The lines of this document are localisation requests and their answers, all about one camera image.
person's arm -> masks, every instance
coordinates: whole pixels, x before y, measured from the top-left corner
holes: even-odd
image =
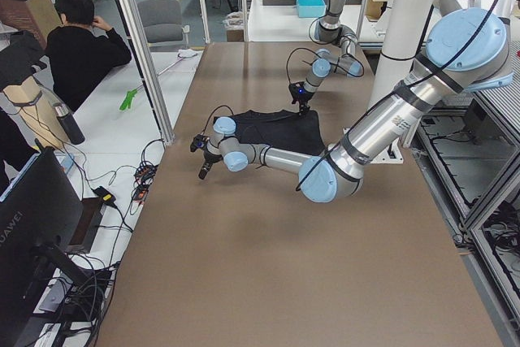
[[[105,31],[108,42],[100,53],[99,60],[112,67],[124,65],[130,62],[132,55],[130,49],[124,43],[123,38],[101,16],[94,16],[92,25]]]

brown table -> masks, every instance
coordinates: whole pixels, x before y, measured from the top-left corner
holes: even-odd
[[[501,345],[420,170],[373,165],[353,197],[314,204],[270,168],[197,173],[211,110],[290,106],[298,43],[211,44],[123,259],[98,346]],[[297,52],[293,80],[308,67]],[[366,109],[373,75],[331,76],[311,106],[322,136]]]

chair backrest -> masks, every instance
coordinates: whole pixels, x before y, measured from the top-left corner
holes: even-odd
[[[182,24],[180,3],[177,0],[145,0],[137,3],[143,26]]]

black hair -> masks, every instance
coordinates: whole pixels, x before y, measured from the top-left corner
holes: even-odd
[[[59,14],[65,14],[67,22],[90,25],[94,21],[94,3],[92,0],[56,0],[54,8]]]

green object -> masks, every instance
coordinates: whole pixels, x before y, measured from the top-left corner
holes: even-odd
[[[123,103],[121,103],[121,106],[119,106],[119,109],[121,111],[125,111],[127,109],[132,108],[132,100],[133,97],[137,94],[137,89],[131,89],[130,91],[127,91],[127,96],[124,97]]]

